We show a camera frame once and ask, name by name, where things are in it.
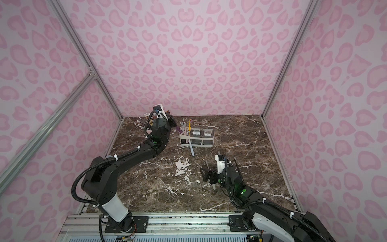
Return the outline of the cream toothbrush holder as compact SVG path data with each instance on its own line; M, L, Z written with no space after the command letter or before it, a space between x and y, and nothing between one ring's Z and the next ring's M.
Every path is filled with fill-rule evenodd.
M179 134L180 145L183 147L213 147L215 140L215 131L213 129L191 128Z

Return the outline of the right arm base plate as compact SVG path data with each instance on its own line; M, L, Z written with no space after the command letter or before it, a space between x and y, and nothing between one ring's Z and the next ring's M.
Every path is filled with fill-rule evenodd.
M253 222L242 214L230 215L228 220L227 225L231 232L255 232L257 230Z

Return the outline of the grey blue toothbrush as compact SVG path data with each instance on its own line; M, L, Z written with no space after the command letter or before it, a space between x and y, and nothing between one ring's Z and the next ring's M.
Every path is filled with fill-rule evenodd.
M189 142L189 147L190 147L191 155L192 155L192 156L195 156L195 152L194 152L194 150L193 150L193 146L192 146L191 139L189 139L188 142Z

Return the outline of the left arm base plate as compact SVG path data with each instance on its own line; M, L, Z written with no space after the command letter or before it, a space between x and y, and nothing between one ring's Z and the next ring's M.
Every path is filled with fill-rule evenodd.
M148 227L148 216L129 216L121 222L109 218L104 232L106 234L145 233Z

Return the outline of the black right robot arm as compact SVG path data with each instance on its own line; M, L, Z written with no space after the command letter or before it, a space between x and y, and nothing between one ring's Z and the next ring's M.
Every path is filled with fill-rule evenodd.
M248 186L241 174L226 166L221 173L200 169L204 182L219 184L232 205L243 210L243 226L249 231L264 231L284 242L333 242L335 239L311 212L292 211L267 199Z

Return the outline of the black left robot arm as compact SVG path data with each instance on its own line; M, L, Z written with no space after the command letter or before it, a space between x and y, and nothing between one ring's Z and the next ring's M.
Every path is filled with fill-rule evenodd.
M94 159L73 182L72 197L78 202L96 206L115 223L130 223L132 215L117 195L118 179L132 167L161 154L174 127L176 122L170 112L161 104L154 106L144 127L146 140L121 155Z

